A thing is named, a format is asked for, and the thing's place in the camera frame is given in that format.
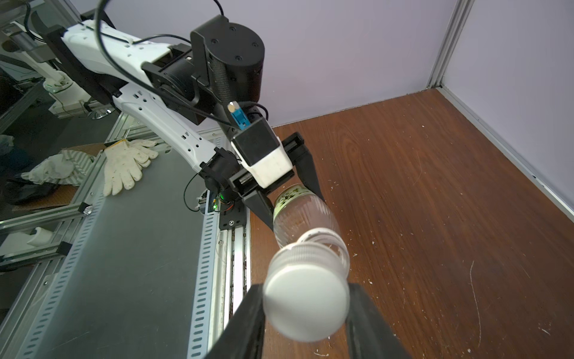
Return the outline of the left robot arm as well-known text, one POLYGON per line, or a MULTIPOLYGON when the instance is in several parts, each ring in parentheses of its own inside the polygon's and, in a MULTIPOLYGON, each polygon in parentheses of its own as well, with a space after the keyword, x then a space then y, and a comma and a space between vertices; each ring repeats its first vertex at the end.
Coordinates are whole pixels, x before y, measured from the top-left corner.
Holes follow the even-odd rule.
POLYGON ((279 139, 259 104, 265 45, 218 15, 182 44, 136 40, 87 19, 43 33, 64 71, 88 94, 142 121, 185 158, 221 201, 267 226, 269 194, 293 176, 321 187, 301 135, 279 139))

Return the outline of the white bottle cap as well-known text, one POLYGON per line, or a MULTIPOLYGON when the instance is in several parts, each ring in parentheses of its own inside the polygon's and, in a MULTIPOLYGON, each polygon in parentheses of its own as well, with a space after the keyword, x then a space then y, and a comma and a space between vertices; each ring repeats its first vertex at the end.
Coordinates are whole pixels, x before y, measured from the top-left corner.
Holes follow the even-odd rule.
POLYGON ((302 343, 323 340, 344 324, 350 307, 348 252, 299 242, 272 258, 263 285, 263 307, 284 337, 302 343))

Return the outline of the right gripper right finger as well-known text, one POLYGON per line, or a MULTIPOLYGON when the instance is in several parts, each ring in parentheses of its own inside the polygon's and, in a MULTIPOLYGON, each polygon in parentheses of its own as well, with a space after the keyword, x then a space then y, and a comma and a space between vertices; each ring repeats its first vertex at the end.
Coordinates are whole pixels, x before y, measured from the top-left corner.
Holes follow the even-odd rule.
POLYGON ((350 307, 345 321, 349 358, 410 358, 366 290, 349 284, 350 307))

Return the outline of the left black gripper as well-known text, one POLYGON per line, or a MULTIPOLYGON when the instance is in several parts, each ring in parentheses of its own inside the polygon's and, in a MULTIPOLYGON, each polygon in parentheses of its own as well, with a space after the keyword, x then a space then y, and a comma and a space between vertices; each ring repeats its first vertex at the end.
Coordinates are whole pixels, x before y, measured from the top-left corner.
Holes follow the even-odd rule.
POLYGON ((274 207, 267 195, 293 178, 295 168, 302 184, 324 200, 312 154, 306 145, 302 144, 303 139, 298 133, 283 140, 278 138, 293 164, 293 169, 268 188, 260 187, 242 166, 239 155, 231 145, 232 139, 229 150, 203 139, 199 140, 199 176, 206 187, 215 194, 221 194, 227 202, 243 200, 245 206, 271 231, 274 230, 274 207))

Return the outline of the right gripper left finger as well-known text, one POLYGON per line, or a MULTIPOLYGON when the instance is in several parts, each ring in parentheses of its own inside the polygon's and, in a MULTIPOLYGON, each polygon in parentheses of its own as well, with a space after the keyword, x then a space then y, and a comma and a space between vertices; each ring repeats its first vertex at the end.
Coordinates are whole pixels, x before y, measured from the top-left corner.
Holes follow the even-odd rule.
POLYGON ((264 339, 263 285, 254 284, 205 358, 261 358, 264 339))

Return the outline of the green label clear bottle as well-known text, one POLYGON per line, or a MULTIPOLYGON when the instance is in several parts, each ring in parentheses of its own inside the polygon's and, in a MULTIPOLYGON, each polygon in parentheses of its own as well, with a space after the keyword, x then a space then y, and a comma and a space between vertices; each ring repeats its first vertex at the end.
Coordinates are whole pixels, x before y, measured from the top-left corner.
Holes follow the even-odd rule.
POLYGON ((350 255, 335 215, 304 185, 292 185, 276 199, 273 232, 280 248, 303 242, 326 246, 339 257, 345 273, 350 272, 350 255))

